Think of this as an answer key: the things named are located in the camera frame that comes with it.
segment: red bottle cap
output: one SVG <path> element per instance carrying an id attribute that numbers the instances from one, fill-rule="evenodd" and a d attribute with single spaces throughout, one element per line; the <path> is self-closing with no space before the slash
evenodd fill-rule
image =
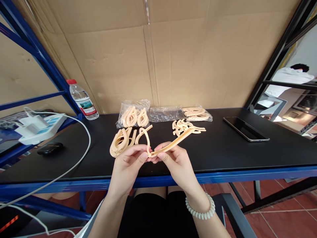
<path id="1" fill-rule="evenodd" d="M 66 79 L 66 82 L 68 84 L 76 84 L 77 83 L 75 79 Z"/>

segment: orange light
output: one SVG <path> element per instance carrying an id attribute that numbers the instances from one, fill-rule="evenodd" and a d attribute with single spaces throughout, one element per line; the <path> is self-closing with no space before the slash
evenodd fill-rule
<path id="1" fill-rule="evenodd" d="M 7 228 L 8 228 L 13 222 L 15 222 L 18 218 L 19 218 L 19 216 L 16 215 L 11 221 L 9 221 L 7 224 L 5 224 L 4 227 L 2 227 L 2 228 L 0 229 L 0 233 L 1 233 L 2 231 L 4 231 L 5 229 L 7 229 Z"/>

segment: white charger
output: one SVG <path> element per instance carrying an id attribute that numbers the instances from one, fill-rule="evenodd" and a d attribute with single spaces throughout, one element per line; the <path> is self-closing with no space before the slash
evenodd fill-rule
<path id="1" fill-rule="evenodd" d="M 18 128 L 16 128 L 14 131 L 19 133 L 20 135 L 24 137 L 30 137 L 34 136 L 39 132 L 39 129 L 37 129 L 34 125 L 22 125 L 21 123 L 14 122 Z"/>
<path id="2" fill-rule="evenodd" d="M 26 114 L 27 117 L 19 119 L 19 121 L 24 125 L 33 125 L 38 130 L 47 128 L 49 126 L 49 124 L 40 115 L 33 116 L 29 112 L 26 112 Z"/>

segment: white bracelet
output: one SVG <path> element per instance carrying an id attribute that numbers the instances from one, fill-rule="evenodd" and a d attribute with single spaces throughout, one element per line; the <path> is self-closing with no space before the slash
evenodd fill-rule
<path id="1" fill-rule="evenodd" d="M 202 219 L 202 220 L 207 220 L 207 219 L 210 219 L 212 218 L 212 216 L 215 214 L 215 203 L 214 201 L 212 200 L 211 196 L 206 193 L 209 201 L 210 201 L 210 210 L 206 213 L 199 213 L 199 212 L 196 212 L 194 209 L 191 208 L 191 206 L 189 205 L 188 203 L 188 200 L 187 200 L 187 197 L 185 199 L 185 204 L 187 206 L 187 209 L 188 211 L 193 215 L 195 216 L 196 218 L 198 219 Z"/>

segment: bottle label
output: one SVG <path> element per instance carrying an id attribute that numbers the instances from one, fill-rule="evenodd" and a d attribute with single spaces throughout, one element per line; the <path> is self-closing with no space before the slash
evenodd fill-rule
<path id="1" fill-rule="evenodd" d="M 79 106 L 80 110 L 83 112 L 85 116 L 90 116 L 97 113 L 97 110 L 93 106 L 93 103 L 90 99 L 83 101 L 75 101 Z"/>

